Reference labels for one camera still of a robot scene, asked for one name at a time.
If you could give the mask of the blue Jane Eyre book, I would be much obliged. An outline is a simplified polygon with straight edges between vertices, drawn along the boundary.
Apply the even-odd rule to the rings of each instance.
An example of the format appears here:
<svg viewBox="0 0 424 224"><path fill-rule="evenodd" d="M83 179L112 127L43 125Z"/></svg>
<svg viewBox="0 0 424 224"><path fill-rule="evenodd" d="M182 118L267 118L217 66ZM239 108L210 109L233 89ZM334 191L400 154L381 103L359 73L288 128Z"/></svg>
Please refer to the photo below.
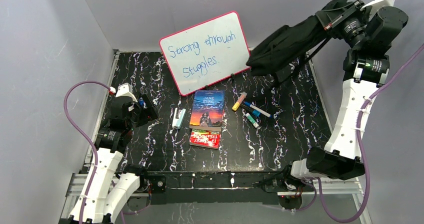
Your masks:
<svg viewBox="0 0 424 224"><path fill-rule="evenodd" d="M195 91L189 127L196 130L221 132L224 96L223 90Z"/></svg>

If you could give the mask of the black student backpack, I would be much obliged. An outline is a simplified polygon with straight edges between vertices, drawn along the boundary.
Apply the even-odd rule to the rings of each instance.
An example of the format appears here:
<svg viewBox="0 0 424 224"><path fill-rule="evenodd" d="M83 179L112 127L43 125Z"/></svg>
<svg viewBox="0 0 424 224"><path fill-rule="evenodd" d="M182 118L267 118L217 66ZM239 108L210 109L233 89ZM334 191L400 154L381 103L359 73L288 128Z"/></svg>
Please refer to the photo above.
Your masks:
<svg viewBox="0 0 424 224"><path fill-rule="evenodd" d="M258 44L246 62L253 76L274 74L310 49L330 40L316 15L300 23L284 25Z"/></svg>

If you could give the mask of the red Treehouse book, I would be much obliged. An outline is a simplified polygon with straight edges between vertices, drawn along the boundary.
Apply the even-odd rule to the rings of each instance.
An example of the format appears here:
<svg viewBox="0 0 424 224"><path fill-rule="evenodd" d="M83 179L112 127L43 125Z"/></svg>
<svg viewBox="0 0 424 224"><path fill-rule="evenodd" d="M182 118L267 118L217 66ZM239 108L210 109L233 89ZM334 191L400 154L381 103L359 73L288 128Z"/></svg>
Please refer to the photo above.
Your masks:
<svg viewBox="0 0 424 224"><path fill-rule="evenodd" d="M193 129L190 134L189 144L203 148L218 149L220 141L220 132Z"/></svg>

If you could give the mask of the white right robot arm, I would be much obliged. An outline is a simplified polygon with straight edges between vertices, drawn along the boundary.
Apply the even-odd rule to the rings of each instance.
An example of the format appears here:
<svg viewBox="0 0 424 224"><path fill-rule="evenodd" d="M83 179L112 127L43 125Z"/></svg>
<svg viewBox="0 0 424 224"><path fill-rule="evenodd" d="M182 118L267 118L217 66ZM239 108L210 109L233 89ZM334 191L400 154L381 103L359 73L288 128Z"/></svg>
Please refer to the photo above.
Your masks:
<svg viewBox="0 0 424 224"><path fill-rule="evenodd" d="M313 147L282 176L282 186L296 190L302 178L347 180L365 173L358 138L365 131L373 93L385 85L390 70L387 51L407 25L408 15L395 0L361 0L316 13L326 33L343 39L349 50L343 62L343 94L337 120L324 148Z"/></svg>

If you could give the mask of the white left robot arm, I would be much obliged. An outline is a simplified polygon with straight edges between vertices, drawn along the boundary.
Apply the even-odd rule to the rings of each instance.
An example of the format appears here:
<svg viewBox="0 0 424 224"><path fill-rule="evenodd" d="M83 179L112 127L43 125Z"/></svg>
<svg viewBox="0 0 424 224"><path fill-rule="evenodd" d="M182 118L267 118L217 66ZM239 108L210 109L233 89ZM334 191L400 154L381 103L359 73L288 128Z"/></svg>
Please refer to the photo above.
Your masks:
<svg viewBox="0 0 424 224"><path fill-rule="evenodd" d="M93 150L89 173L81 194L68 217L59 223L115 223L119 213L134 192L151 192L152 181L145 167L128 165L112 186L118 164L132 139L134 128L158 117L156 108L147 95L134 94L131 84L117 88L101 84L112 95L111 112L100 125L97 138L92 141L71 119L67 99L63 107L72 126L83 135Z"/></svg>

